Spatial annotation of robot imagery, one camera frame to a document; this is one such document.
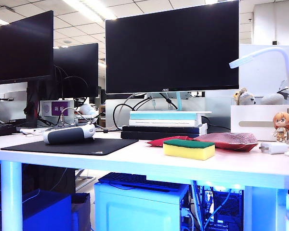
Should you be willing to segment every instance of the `floor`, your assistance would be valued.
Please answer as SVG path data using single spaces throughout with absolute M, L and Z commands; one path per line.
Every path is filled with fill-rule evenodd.
M 94 200 L 95 200 L 95 194 L 94 194 L 94 184 L 98 181 L 98 179 L 104 175 L 106 175 L 107 171 L 99 171 L 99 170 L 84 170 L 81 176 L 90 176 L 90 177 L 96 177 L 96 179 L 83 188 L 79 189 L 77 193 L 90 193 L 90 204 L 91 204 L 91 227 L 95 230 L 95 216 L 94 216 Z

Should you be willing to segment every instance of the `desk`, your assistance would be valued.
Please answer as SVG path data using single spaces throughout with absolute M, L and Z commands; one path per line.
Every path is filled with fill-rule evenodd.
M 119 136 L 119 133 L 113 132 L 95 135 L 97 138 L 119 138 Z M 21 134 L 3 136 L 0 137 L 0 148 L 40 140 L 41 136 L 25 137 Z M 281 227 L 284 225 L 282 222 L 285 219 L 284 210 L 281 209 L 271 218 L 272 220 L 267 220 L 268 213 L 263 212 L 262 206 L 276 209 L 279 205 L 283 205 L 283 198 L 289 189 L 289 157 L 282 154 L 262 154 L 258 147 L 249 153 L 216 149 L 214 157 L 199 161 L 165 156 L 161 148 L 151 147 L 145 141 L 139 141 L 106 156 L 0 150 L 0 161 L 3 231 L 22 230 L 21 163 L 141 174 L 148 175 L 151 180 L 180 183 L 203 180 L 220 185 L 244 185 L 245 201 L 248 201 L 244 202 L 244 230 L 275 231 L 277 230 L 273 228 L 275 223 L 281 223 Z M 259 191 L 254 189 L 263 189 L 266 195 L 258 197 L 254 192 L 259 194 Z M 284 195 L 281 197 L 282 202 L 278 200 L 281 194 Z M 256 204 L 264 196 L 267 203 L 263 201 L 261 205 Z

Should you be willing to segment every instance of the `ceiling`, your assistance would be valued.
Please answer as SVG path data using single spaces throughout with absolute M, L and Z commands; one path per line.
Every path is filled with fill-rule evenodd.
M 251 44 L 254 5 L 278 1 L 283 0 L 240 0 L 241 43 Z M 205 0 L 101 0 L 101 2 L 117 17 L 205 4 Z M 99 43 L 99 59 L 105 58 L 104 22 L 92 22 L 62 0 L 0 0 L 0 19 L 9 23 L 48 10 L 54 11 L 54 46 L 97 42 Z M 105 69 L 102 67 L 99 67 L 99 77 L 105 77 Z

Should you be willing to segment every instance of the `lamp arm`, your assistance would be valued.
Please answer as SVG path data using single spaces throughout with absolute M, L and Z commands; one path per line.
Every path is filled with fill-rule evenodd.
M 280 52 L 283 56 L 284 56 L 284 61 L 285 61 L 285 67 L 286 67 L 286 73 L 287 73 L 287 82 L 288 82 L 288 88 L 289 88 L 289 57 L 287 55 L 287 53 L 285 52 L 284 49 L 280 48 L 280 47 L 270 47 L 270 48 L 264 48 L 261 49 L 259 51 L 255 51 L 249 55 L 251 55 L 252 57 L 256 57 L 260 54 L 266 53 L 266 52 L 270 52 L 270 51 L 277 51 Z

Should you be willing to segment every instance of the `plush toy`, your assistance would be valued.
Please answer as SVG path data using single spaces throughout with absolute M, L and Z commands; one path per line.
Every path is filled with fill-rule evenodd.
M 273 118 L 275 132 L 273 135 L 278 142 L 289 142 L 287 136 L 289 134 L 289 114 L 286 112 L 279 112 Z
M 279 93 L 273 93 L 269 95 L 265 95 L 261 99 L 261 104 L 266 104 L 266 105 L 281 105 L 284 104 L 284 96 L 282 96 Z
M 233 95 L 237 105 L 253 105 L 256 104 L 255 97 L 252 93 L 242 88 Z

